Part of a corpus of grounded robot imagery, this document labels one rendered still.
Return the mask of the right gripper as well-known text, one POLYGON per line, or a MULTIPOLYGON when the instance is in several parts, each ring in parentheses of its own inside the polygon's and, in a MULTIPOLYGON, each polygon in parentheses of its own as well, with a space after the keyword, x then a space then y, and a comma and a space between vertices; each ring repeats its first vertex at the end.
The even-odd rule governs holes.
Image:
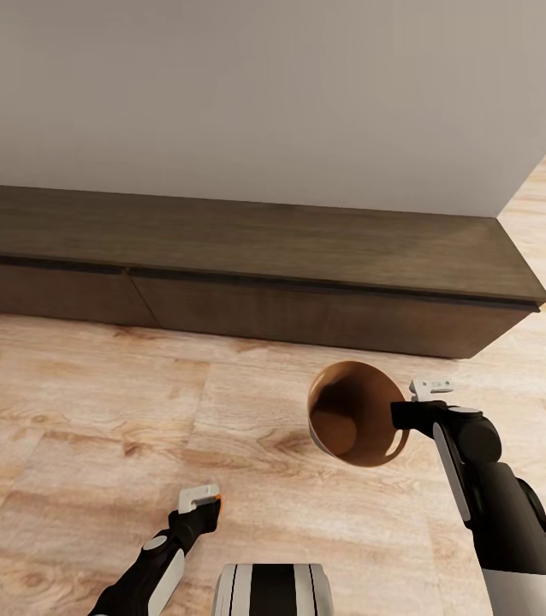
POLYGON ((424 412, 432 406, 446 406, 447 402, 443 400, 433 400, 425 402, 391 402, 391 414, 393 426, 398 430, 417 429, 424 434, 424 429, 421 424, 424 412))

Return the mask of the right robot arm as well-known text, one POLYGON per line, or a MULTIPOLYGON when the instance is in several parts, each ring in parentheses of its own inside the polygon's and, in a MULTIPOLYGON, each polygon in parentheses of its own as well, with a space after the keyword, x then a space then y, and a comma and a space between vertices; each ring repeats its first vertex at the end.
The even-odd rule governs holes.
POLYGON ((483 412, 448 406, 444 378, 412 379, 411 401, 391 402, 393 426, 436 442, 458 511, 472 530, 493 616, 546 616, 546 513, 534 489, 499 462, 502 443, 483 412))

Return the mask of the robot trunk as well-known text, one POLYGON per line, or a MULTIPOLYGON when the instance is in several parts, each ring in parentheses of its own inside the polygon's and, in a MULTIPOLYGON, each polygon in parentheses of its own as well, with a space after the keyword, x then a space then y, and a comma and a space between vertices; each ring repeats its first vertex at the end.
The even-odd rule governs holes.
POLYGON ((211 616, 335 616, 321 564, 226 564, 211 616))

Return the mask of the trash can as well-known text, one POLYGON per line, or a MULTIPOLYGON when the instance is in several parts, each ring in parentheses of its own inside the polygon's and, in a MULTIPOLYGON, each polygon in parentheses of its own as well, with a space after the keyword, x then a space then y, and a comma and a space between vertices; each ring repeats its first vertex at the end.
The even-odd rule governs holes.
POLYGON ((390 464, 406 448, 410 429, 387 452, 399 431, 391 402, 406 401, 395 381, 376 366, 342 360, 325 367, 307 395, 307 415, 315 444, 330 456, 359 468, 390 464))

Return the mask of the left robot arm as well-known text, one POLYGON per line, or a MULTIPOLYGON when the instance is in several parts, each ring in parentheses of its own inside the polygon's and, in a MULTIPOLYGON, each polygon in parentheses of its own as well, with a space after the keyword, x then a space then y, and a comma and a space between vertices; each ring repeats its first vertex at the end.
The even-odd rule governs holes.
POLYGON ((194 502, 219 494, 215 484, 181 490, 179 510, 168 516, 169 529, 143 546, 136 563, 102 592, 88 616, 160 616, 181 581, 189 549, 201 534, 217 528, 222 500, 203 506, 194 502))

